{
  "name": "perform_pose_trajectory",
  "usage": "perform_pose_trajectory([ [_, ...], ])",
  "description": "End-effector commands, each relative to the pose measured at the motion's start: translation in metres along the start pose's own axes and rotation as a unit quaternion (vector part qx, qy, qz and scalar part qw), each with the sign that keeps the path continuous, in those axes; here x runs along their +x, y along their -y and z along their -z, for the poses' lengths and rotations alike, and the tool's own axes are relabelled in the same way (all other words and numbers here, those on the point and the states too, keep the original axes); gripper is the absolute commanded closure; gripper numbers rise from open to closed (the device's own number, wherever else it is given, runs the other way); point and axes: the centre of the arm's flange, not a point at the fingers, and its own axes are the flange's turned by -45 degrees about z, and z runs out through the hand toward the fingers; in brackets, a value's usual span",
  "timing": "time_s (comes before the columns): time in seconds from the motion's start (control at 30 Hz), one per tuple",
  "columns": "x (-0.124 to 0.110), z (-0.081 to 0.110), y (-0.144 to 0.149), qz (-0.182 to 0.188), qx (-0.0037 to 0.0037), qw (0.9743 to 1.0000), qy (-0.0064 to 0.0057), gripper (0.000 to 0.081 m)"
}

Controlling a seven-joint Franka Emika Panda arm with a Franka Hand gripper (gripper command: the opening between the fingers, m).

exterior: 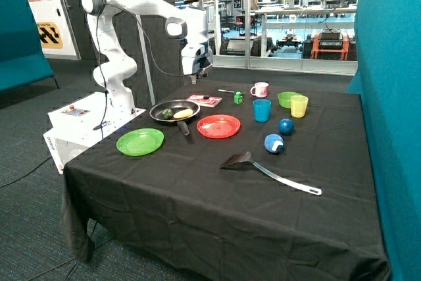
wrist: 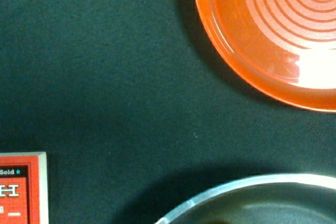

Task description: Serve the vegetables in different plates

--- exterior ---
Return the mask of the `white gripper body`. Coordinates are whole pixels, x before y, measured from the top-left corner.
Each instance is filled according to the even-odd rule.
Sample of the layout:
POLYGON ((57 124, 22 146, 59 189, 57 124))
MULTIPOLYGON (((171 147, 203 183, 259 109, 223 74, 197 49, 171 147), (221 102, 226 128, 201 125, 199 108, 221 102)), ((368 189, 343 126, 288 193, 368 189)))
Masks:
POLYGON ((207 74, 213 66, 212 50, 209 43, 187 43, 181 51, 182 70, 186 76, 207 74))

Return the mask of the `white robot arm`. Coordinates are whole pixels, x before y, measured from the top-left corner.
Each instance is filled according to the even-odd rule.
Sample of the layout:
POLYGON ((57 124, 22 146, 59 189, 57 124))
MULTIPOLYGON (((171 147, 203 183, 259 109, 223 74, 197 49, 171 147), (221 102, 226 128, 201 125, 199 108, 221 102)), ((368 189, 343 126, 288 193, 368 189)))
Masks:
POLYGON ((136 111, 132 91, 123 81, 136 73, 137 63, 120 46, 112 23, 114 15, 126 11, 165 18, 168 37, 187 41, 181 51, 183 73, 196 79, 212 67, 207 14, 203 9, 179 9, 164 0, 82 0, 82 6, 96 49, 108 59, 94 70, 94 78, 107 89, 111 110, 118 115, 136 111))

